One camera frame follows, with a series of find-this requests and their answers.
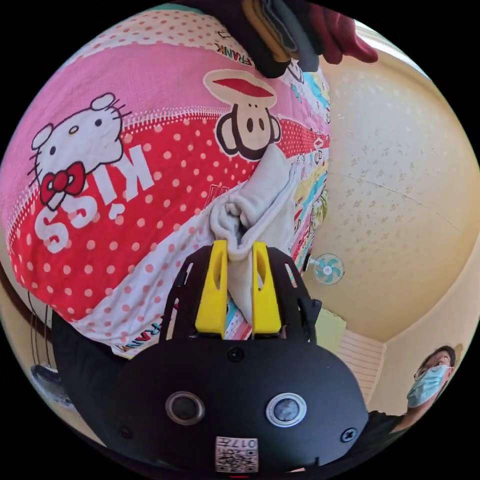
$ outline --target white polka dots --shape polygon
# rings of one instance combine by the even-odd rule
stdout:
[[[229,38],[227,41],[220,36],[219,31],[222,28],[224,27],[208,15],[196,12],[172,15],[166,10],[151,10],[99,35],[74,55],[68,63],[75,61],[80,55],[88,57],[105,49],[131,44],[151,45],[157,42],[177,46],[187,45],[214,52],[218,52],[216,44],[222,44],[246,57],[244,48],[234,38]]]

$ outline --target white towel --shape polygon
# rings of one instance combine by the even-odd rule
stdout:
[[[252,324],[252,248],[265,242],[290,254],[294,239],[295,192],[302,166],[290,163],[274,144],[266,149],[255,172],[212,206],[210,227],[217,240],[227,240],[228,291]]]

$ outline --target face mask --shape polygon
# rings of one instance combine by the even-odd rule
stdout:
[[[449,368],[448,365],[430,368],[416,380],[406,396],[408,406],[410,408],[419,407],[438,393],[442,386],[445,373]]]

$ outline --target man's hair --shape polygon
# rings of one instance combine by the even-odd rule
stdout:
[[[434,352],[432,352],[420,365],[420,368],[423,368],[425,364],[436,354],[440,352],[447,352],[448,356],[450,357],[450,366],[454,367],[455,366],[455,361],[457,359],[457,356],[455,354],[455,350],[449,346],[449,345],[444,345],[439,348],[437,348]]]

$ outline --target textured ceiling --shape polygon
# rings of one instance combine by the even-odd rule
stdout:
[[[336,285],[305,283],[361,335],[386,341],[426,314],[464,267],[480,230],[480,172],[435,86],[380,53],[322,64],[330,86],[328,213],[312,256],[338,255]]]

